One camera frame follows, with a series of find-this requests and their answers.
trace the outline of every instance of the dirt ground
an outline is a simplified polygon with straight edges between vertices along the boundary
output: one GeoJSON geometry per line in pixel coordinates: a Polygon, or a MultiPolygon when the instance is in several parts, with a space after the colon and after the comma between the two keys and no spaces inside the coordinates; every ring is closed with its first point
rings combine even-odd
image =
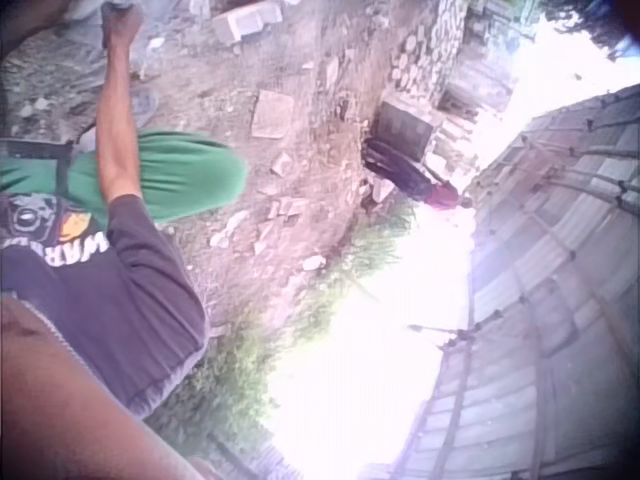
{"type": "MultiPolygon", "coordinates": [[[[328,255],[359,208],[359,145],[389,83],[391,59],[412,29],[433,24],[437,2],[285,5],[282,23],[233,48],[219,43],[210,22],[191,15],[188,3],[173,10],[160,34],[164,44],[148,56],[139,82],[160,99],[150,126],[201,132],[228,144],[247,160],[250,176],[236,204],[162,228],[183,252],[213,324],[259,315],[266,328],[276,329],[313,275],[302,270],[303,261],[328,255]],[[327,78],[336,62],[337,76],[334,70],[327,78]],[[261,89],[294,98],[294,117],[281,140],[251,135],[261,89]],[[270,171],[282,152],[293,160],[283,178],[270,171]],[[284,197],[306,205],[299,215],[269,220],[272,202],[284,197]],[[248,217],[229,246],[210,246],[241,211],[248,217]],[[256,254],[259,232],[267,228],[265,245],[258,246],[264,250],[256,254]]],[[[53,141],[75,136],[95,115],[103,69],[100,54],[89,47],[51,42],[48,33],[30,40],[8,62],[12,134],[53,141]],[[49,102],[45,110],[19,115],[38,98],[49,102]]]]}

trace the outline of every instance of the sky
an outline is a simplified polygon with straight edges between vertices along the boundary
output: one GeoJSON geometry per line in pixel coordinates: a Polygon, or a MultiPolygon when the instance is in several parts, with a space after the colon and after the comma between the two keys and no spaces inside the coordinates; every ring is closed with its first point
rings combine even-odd
{"type": "MultiPolygon", "coordinates": [[[[562,36],[547,23],[515,68],[520,82],[502,123],[475,145],[483,167],[533,117],[640,83],[637,59],[613,64],[586,36],[562,36]]],[[[473,211],[416,214],[402,260],[362,281],[379,303],[352,291],[329,338],[285,359],[272,379],[274,442],[307,479],[352,480],[367,463],[392,463],[433,390],[441,361],[434,342],[446,340],[406,325],[465,326],[473,211]]]]}

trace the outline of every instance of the black t-shirt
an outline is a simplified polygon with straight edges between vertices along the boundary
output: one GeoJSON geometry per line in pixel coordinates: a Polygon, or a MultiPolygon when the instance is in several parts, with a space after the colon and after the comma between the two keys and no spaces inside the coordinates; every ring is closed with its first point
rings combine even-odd
{"type": "Polygon", "coordinates": [[[114,200],[104,232],[60,197],[0,194],[0,252],[2,291],[36,310],[135,416],[202,357],[202,305],[140,198],[114,200]]]}

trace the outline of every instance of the red shirt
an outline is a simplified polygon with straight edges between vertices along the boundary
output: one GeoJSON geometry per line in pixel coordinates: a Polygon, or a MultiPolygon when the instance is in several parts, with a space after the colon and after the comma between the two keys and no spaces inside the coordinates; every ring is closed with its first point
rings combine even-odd
{"type": "Polygon", "coordinates": [[[436,210],[452,210],[460,203],[460,194],[450,182],[436,183],[424,203],[436,210]]]}

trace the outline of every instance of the building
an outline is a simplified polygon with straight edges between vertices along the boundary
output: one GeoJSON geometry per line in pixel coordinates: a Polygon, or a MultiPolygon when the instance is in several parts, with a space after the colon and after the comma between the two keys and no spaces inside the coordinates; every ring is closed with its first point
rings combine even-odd
{"type": "Polygon", "coordinates": [[[362,480],[614,478],[639,425],[638,112],[640,85],[543,115],[476,178],[468,330],[362,480]]]}

